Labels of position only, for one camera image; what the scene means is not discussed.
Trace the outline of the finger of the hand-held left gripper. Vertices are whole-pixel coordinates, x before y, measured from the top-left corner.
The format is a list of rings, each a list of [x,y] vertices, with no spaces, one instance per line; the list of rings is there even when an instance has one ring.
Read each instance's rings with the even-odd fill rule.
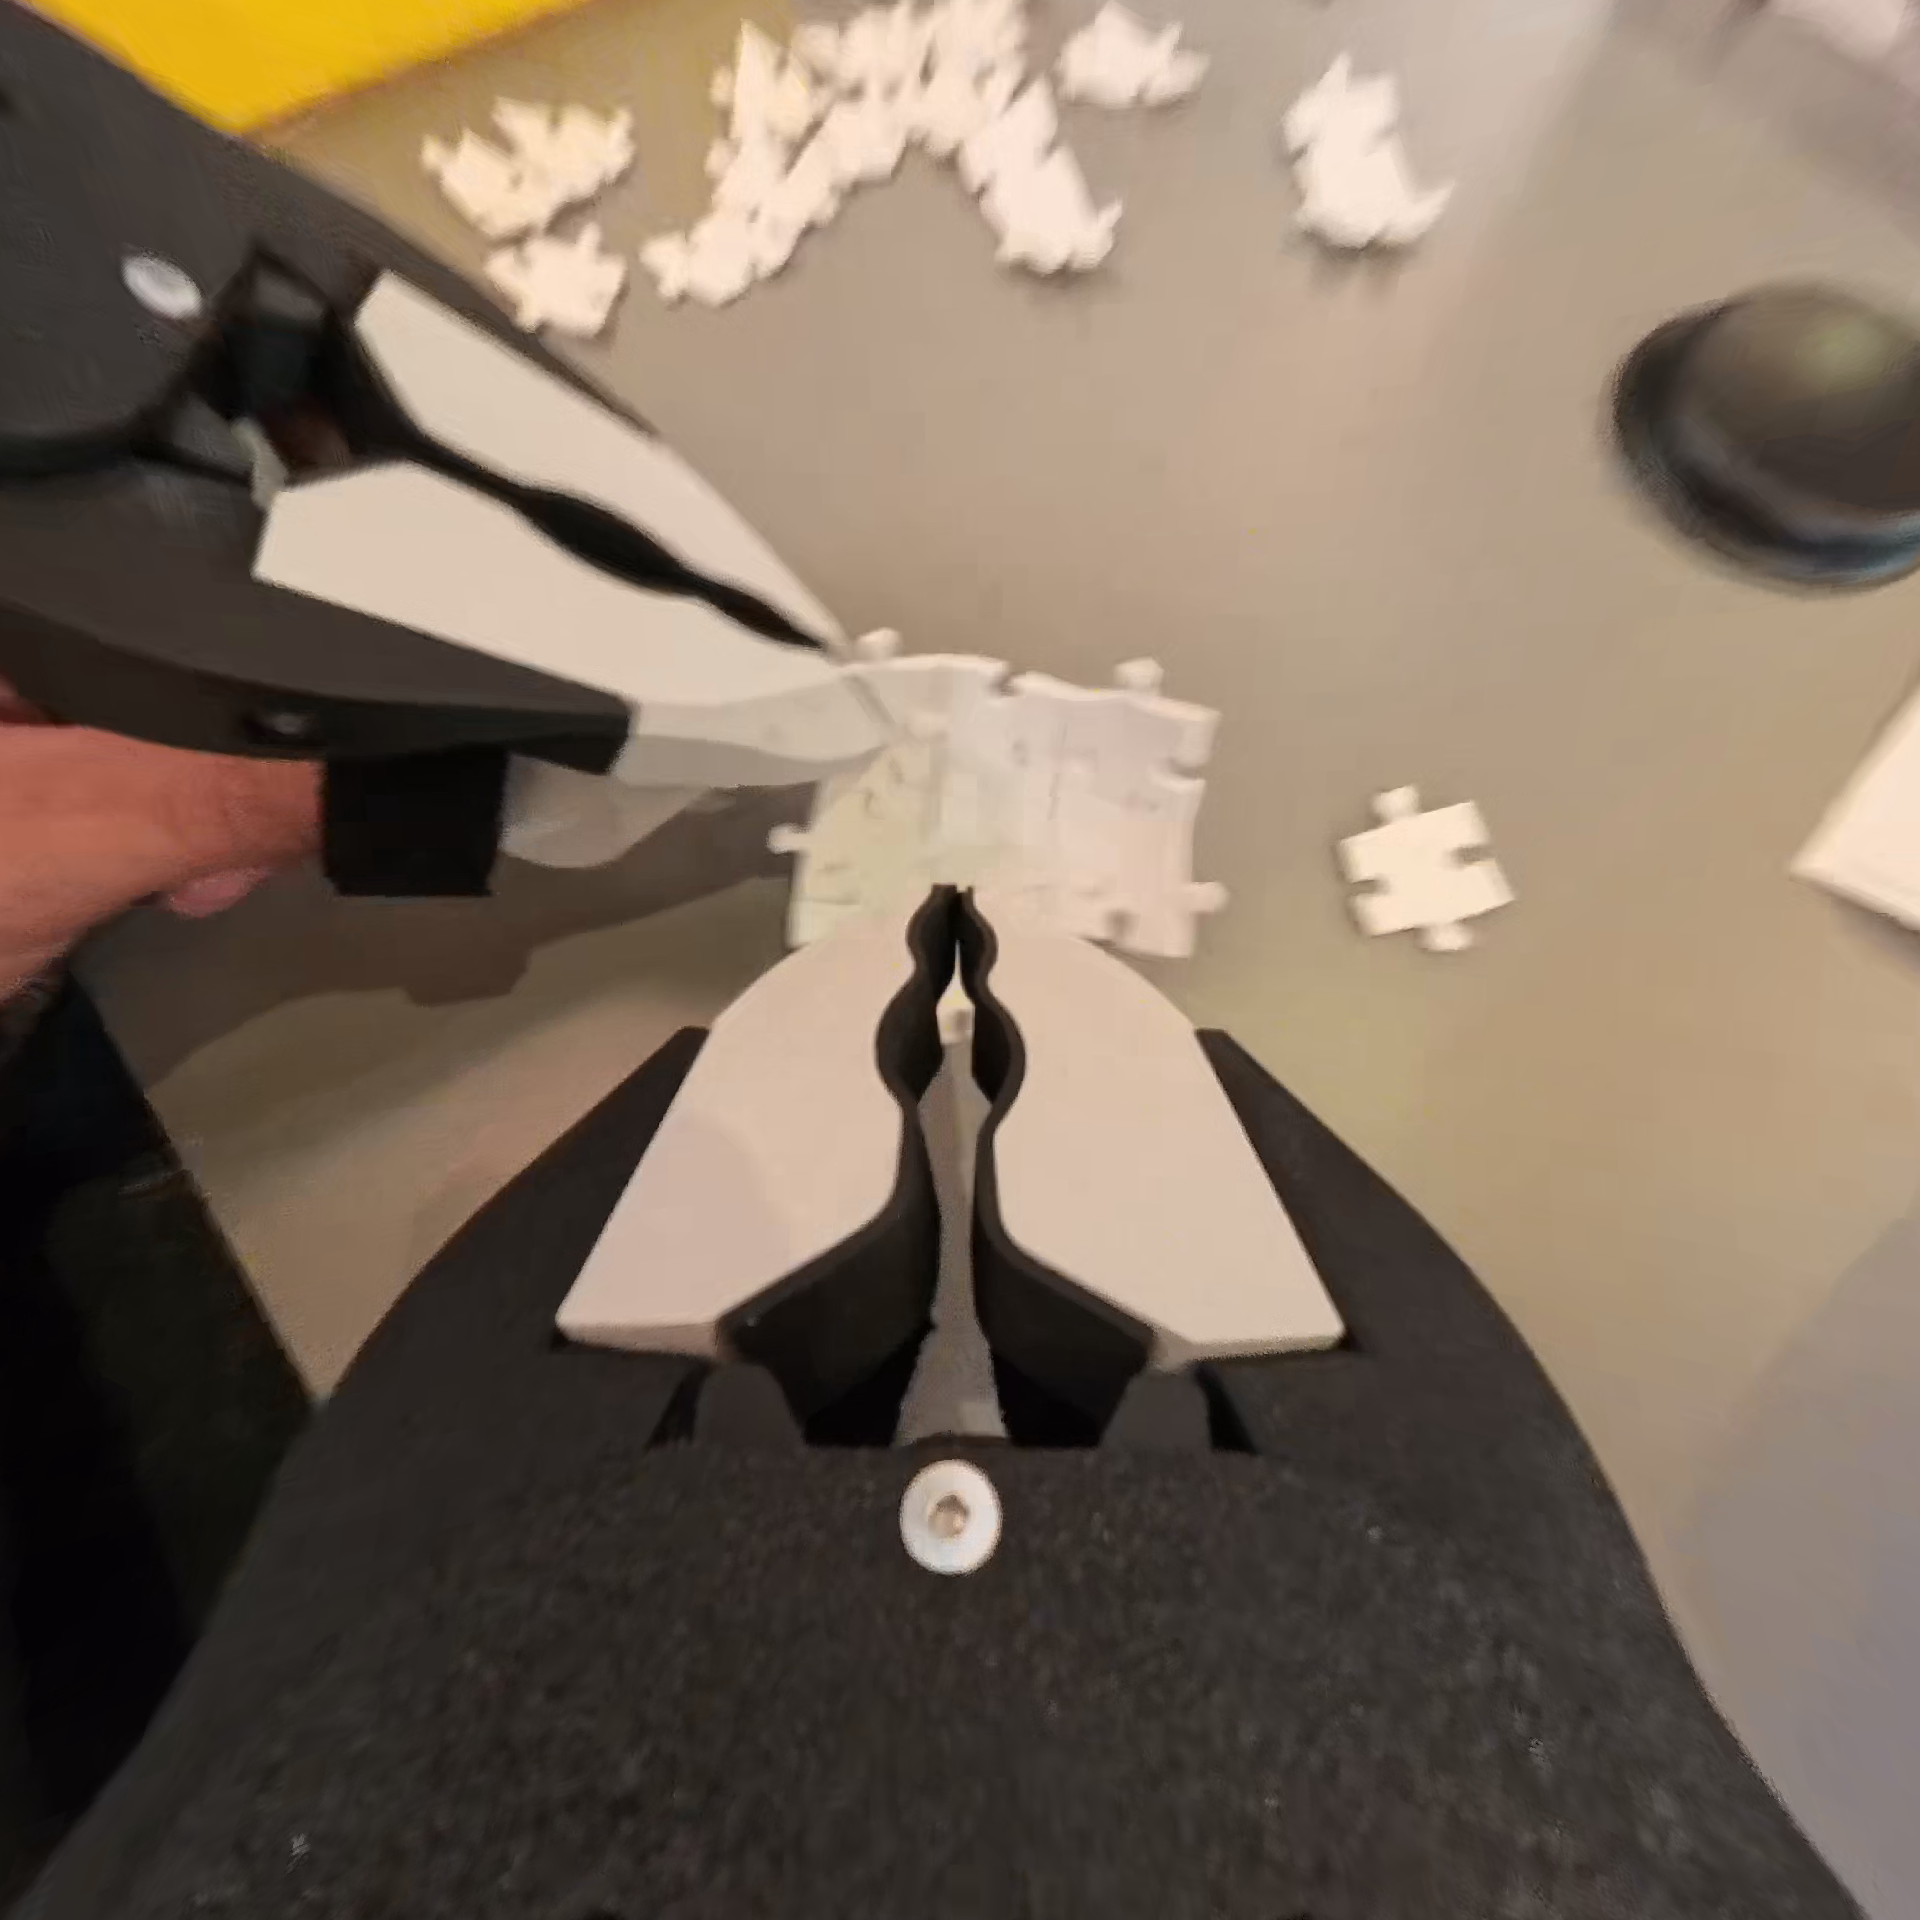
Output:
[[[733,623],[844,652],[795,566],[645,421],[582,380],[516,350],[423,288],[383,274],[357,307],[357,350],[383,385],[392,442],[510,499],[564,556]]]
[[[627,789],[795,789],[892,749],[892,715],[840,657],[627,584],[414,461],[282,488],[252,581],[619,694]]]

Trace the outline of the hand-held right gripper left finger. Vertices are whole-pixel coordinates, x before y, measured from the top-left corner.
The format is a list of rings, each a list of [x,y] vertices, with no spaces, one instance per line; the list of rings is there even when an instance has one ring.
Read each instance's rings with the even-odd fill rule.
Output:
[[[744,990],[588,1252],[561,1344],[764,1369],[806,1443],[892,1443],[942,1278],[926,1090],[951,979],[940,886]]]

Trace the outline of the single white puzzle piece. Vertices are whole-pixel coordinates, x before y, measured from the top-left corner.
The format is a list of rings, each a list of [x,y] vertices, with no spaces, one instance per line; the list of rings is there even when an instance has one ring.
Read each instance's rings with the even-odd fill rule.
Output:
[[[1419,940],[1470,953],[1476,918],[1517,906],[1470,798],[1425,810],[1419,789],[1373,797],[1373,830],[1336,837],[1361,940]]]

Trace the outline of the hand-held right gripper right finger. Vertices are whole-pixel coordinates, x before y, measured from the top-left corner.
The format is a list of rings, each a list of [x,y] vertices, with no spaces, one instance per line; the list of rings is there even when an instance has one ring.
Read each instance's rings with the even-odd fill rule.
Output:
[[[1100,1443],[1137,1382],[1336,1355],[1350,1321],[1201,1029],[1133,961],[958,898],[972,1305],[1016,1443]]]

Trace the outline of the joined white puzzle section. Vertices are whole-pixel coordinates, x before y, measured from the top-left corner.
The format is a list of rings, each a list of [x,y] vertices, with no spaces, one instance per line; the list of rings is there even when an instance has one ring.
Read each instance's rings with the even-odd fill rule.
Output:
[[[908,910],[926,889],[994,889],[1025,918],[1123,953],[1200,953],[1226,886],[1189,870],[1220,710],[1165,694],[1133,657],[1114,682],[1059,682],[1000,657],[908,657],[896,631],[855,644],[892,740],[775,830],[795,866],[785,953]]]

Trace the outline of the person's left hand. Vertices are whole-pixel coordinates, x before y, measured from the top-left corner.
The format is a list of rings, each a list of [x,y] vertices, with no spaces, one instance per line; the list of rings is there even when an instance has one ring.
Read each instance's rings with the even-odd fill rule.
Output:
[[[0,997],[134,906],[215,918],[318,854],[327,777],[40,715],[0,682]]]

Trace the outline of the scattered loose puzzle pieces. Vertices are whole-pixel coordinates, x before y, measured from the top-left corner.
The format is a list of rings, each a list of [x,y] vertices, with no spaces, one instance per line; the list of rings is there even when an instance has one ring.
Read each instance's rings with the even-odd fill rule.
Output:
[[[1213,54],[1133,10],[1100,10],[1043,70],[1016,0],[861,10],[785,40],[744,18],[711,76],[711,207],[650,234],[640,274],[664,307],[733,307],[907,157],[951,163],[994,270],[1100,274],[1120,204],[1095,198],[1059,114],[1169,114],[1201,76]],[[588,207],[634,163],[634,114],[588,102],[492,99],[492,132],[423,138],[423,176],[488,243],[481,274],[516,324],[564,342],[599,342],[627,298],[634,270]]]

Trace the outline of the black round desk grommet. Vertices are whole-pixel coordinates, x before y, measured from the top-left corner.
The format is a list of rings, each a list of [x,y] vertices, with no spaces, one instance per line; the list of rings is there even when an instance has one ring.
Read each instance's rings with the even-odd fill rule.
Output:
[[[1674,536],[1783,584],[1920,566],[1920,324],[1772,279],[1653,324],[1612,369],[1612,452]]]

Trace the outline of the yellow box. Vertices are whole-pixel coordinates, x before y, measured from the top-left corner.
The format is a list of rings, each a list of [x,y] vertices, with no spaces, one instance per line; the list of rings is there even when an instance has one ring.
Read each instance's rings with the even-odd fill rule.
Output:
[[[30,0],[215,132],[265,132],[570,0]]]

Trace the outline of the white printed instruction sheet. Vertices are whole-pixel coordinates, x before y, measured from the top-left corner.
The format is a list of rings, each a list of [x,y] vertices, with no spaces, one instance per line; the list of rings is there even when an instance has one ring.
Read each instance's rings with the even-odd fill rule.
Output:
[[[1920,702],[1877,735],[1788,880],[1920,932]]]

